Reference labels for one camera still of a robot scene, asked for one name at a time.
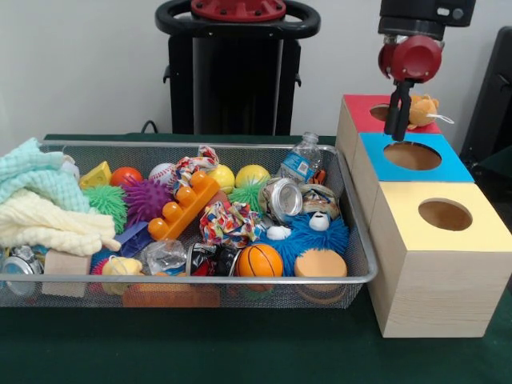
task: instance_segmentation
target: wooden box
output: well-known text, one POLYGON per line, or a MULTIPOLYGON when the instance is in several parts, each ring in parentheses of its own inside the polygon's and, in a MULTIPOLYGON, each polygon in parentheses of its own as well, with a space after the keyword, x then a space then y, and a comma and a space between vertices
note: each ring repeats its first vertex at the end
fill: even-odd
POLYGON ((381 182, 370 234, 384 337, 484 335, 512 272, 512 236, 475 184, 381 182))
POLYGON ((378 182, 473 182, 468 170, 441 134, 406 134, 393 142, 385 134, 361 133, 352 179, 370 224, 378 182))
MULTIPOLYGON (((45 258, 45 274, 89 274, 91 256, 80 257, 65 252, 49 250, 45 258)), ((85 282, 44 282, 43 294, 83 298, 85 282)))
MULTIPOLYGON (((358 134, 383 133, 390 103, 389 95, 346 94, 343 96, 339 117, 336 147, 345 155, 352 170, 358 134)), ((417 134, 440 134, 437 124, 419 127, 412 131, 417 134)))

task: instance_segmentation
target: orange toy block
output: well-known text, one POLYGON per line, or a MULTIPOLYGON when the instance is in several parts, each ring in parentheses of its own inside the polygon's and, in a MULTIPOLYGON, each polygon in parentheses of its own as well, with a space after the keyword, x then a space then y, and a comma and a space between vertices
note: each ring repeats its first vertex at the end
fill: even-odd
POLYGON ((221 189, 220 185, 203 171, 193 174, 190 184, 192 188, 182 186, 178 190, 175 196, 178 202, 168 202, 164 205, 164 218, 154 218, 150 221, 148 231, 154 240, 178 238, 221 189))

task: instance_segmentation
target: water bottle label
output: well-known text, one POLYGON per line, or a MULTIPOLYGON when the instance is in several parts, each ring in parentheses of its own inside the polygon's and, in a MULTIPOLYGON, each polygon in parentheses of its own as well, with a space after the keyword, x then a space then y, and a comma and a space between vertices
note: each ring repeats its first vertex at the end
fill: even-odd
POLYGON ((290 152, 282 163, 304 182, 313 177, 314 172, 310 168, 310 161, 295 152, 290 152))

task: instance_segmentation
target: baseball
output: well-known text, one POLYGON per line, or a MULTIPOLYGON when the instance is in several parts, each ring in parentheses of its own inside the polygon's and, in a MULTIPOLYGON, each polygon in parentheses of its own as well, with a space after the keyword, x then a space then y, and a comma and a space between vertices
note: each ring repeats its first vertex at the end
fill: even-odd
POLYGON ((170 162, 164 162, 163 164, 158 164, 150 173, 150 180, 160 181, 161 184, 167 184, 170 180, 170 177, 173 173, 174 164, 170 162))

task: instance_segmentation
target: orange ball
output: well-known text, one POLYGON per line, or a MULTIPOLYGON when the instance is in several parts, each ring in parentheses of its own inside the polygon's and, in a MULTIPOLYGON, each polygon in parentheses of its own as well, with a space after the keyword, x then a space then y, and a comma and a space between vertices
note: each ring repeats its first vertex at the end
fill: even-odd
POLYGON ((267 244, 248 246, 238 256, 235 272, 237 276, 252 278, 274 278, 282 276, 281 255, 267 244))
POLYGON ((144 180, 141 173, 131 166, 122 166, 112 173, 110 184, 112 186, 130 185, 133 180, 141 182, 144 180))

